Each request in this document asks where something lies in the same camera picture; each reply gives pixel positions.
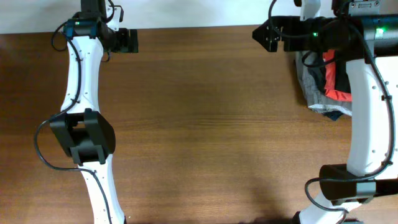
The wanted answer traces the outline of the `black polo shirt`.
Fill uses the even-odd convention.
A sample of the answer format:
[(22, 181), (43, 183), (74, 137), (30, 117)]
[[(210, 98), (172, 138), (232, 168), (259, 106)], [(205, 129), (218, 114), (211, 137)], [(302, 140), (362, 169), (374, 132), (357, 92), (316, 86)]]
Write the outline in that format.
[(346, 62), (337, 61), (335, 72), (335, 90), (343, 93), (351, 93), (348, 74), (346, 72)]

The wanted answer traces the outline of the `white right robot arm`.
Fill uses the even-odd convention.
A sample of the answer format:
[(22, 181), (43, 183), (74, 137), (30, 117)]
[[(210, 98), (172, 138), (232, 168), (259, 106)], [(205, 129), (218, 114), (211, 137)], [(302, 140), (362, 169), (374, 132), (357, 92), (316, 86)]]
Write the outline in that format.
[(324, 165), (320, 193), (293, 223), (346, 223), (350, 211), (397, 193), (397, 11), (382, 1), (333, 1), (333, 17), (319, 15), (320, 1), (296, 1), (299, 16), (269, 15), (252, 33), (268, 52), (327, 53), (331, 70), (343, 64), (352, 96), (352, 140), (344, 164)]

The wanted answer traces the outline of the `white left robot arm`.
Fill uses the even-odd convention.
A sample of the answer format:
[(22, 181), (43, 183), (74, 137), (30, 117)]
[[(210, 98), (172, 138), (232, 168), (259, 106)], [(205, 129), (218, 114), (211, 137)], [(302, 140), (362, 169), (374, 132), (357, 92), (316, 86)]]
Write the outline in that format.
[(116, 136), (100, 113), (99, 70), (104, 54), (138, 52), (137, 30), (121, 28), (124, 11), (112, 1), (81, 1), (58, 27), (66, 39), (69, 68), (60, 112), (48, 121), (73, 171), (85, 180), (95, 223), (126, 223), (113, 179)]

